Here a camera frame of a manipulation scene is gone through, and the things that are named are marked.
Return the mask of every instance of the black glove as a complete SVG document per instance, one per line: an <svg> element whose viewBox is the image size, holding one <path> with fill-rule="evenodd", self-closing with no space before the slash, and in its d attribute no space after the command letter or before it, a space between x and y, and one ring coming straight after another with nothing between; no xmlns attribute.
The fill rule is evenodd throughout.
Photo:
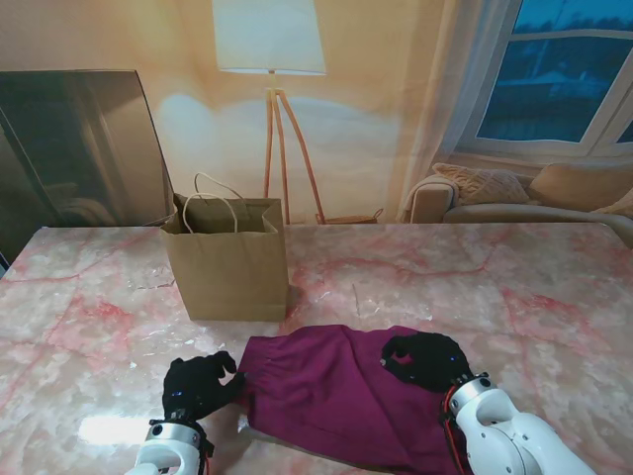
<svg viewBox="0 0 633 475"><path fill-rule="evenodd" d="M223 408L244 385L244 373L237 373L226 385L219 381L235 373L235 361L226 351L196 356L188 361L174 359L164 381L162 407L166 419L199 421Z"/></svg>
<svg viewBox="0 0 633 475"><path fill-rule="evenodd" d="M399 363L393 359L409 357ZM383 348L385 368L405 383L415 384L434 393L444 393L457 378L472 378L466 355L456 341L441 333L418 332L394 336Z"/></svg>

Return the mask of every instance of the pink marble table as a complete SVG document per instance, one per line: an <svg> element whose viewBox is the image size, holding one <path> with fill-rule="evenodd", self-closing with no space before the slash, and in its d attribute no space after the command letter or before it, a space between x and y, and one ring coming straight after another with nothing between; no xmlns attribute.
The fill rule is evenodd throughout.
<svg viewBox="0 0 633 475"><path fill-rule="evenodd" d="M599 474L633 473L633 258L598 224L288 229L281 324L189 321L157 229L44 229L0 280L0 474L124 473L175 357L306 325L457 339ZM214 473L368 473L205 420Z"/></svg>

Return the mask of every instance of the floor lamp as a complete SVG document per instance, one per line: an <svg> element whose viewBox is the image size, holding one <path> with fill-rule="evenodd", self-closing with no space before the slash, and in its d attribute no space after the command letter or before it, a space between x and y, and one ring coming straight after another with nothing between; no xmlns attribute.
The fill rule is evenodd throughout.
<svg viewBox="0 0 633 475"><path fill-rule="evenodd" d="M213 0L216 56L222 71L268 74L324 75L325 63L313 0ZM273 146L273 116L279 136L286 224L290 224L283 106L297 136L316 201L318 220L325 223L306 141L283 89L266 90L266 168L264 197L268 197Z"/></svg>

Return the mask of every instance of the white curtain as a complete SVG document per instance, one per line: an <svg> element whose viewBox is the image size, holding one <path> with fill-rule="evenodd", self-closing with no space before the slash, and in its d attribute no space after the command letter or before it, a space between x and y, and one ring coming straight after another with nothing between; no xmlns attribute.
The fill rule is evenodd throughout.
<svg viewBox="0 0 633 475"><path fill-rule="evenodd" d="M454 151L468 120L497 44L507 0L446 2L444 38L438 42L431 81L400 195L399 219L410 191L433 163Z"/></svg>

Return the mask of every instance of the sofa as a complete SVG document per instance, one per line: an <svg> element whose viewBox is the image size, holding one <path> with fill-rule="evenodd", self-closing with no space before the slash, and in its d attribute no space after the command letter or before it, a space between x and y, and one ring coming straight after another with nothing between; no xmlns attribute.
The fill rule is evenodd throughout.
<svg viewBox="0 0 633 475"><path fill-rule="evenodd" d="M514 176L526 190L529 190L535 179L520 174L514 174ZM404 223L602 223L612 228L629 248L633 248L633 220L625 216L530 203L458 206L459 202L459 186L455 182L440 175L431 175L411 190L405 210L401 214L401 221Z"/></svg>

